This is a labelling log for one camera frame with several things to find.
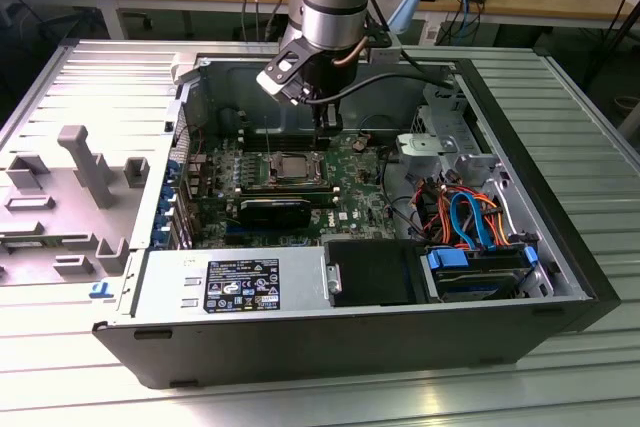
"metal work surface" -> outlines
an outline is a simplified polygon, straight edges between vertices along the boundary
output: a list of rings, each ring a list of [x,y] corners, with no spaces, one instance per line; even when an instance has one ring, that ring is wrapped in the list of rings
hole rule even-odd
[[[50,75],[40,77],[27,103],[38,102],[38,89],[95,84],[93,103],[109,105],[109,94],[134,82],[167,86],[175,52],[214,47],[220,45],[82,42],[49,64]],[[586,332],[548,340],[515,366],[150,390],[91,335],[115,302],[92,303],[90,284],[3,287],[2,425],[633,425],[640,414],[637,155],[553,61],[530,50],[409,53],[424,61],[473,60],[622,298],[619,308]],[[104,84],[109,88],[100,91]]]

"blue latch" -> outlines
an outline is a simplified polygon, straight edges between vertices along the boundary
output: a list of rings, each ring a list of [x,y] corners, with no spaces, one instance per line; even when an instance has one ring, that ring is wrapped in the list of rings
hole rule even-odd
[[[434,249],[427,255],[431,270],[438,268],[469,267],[469,261],[463,250]]]
[[[530,245],[526,246],[524,248],[524,255],[527,256],[527,260],[529,261],[529,263],[531,264],[531,267],[535,267],[536,264],[539,262],[538,260],[538,253],[536,252],[536,250],[531,247]]]
[[[91,292],[89,292],[89,298],[91,299],[111,299],[113,294],[109,291],[109,282],[101,280],[91,286]]]
[[[180,164],[175,160],[167,161],[167,173],[169,176],[174,176],[177,172],[180,171]]]
[[[160,190],[160,196],[163,199],[167,199],[167,200],[171,199],[173,197],[174,193],[175,192],[173,191],[173,189],[171,187],[169,187],[168,185],[163,185],[162,186],[162,190]]]

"power supply label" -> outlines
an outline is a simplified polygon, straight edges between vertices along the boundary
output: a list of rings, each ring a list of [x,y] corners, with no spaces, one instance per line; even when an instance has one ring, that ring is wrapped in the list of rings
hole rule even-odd
[[[209,262],[204,310],[219,313],[279,309],[278,259]]]

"gray plastic panel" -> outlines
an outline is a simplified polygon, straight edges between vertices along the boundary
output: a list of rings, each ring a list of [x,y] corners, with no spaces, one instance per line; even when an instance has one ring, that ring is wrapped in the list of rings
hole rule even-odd
[[[167,108],[176,94],[169,72],[173,53],[141,54],[132,59],[128,54],[82,51],[79,47],[60,52],[64,55],[56,54],[60,62],[49,72],[47,83],[38,86],[40,94],[18,107],[21,120],[14,135],[6,142],[3,139],[0,150],[0,170],[17,155],[39,156],[51,172],[37,175],[43,190],[29,194],[51,196],[55,205],[46,210],[9,212],[5,202],[21,196],[0,171],[0,222],[37,220],[45,236],[93,234],[116,249],[121,238],[131,240],[143,195],[143,189],[128,187],[123,167],[128,158],[146,158],[153,163],[162,143]],[[58,144],[60,131],[70,124],[86,127],[88,147],[93,154],[102,153],[112,171],[108,188],[114,204],[108,209],[97,208],[88,189],[76,179],[71,155]],[[0,265],[5,269],[0,285],[86,282],[107,275],[96,260],[93,244],[84,249],[21,245],[11,254],[0,253]],[[55,257],[70,254],[85,255],[95,272],[60,276],[53,268]]]

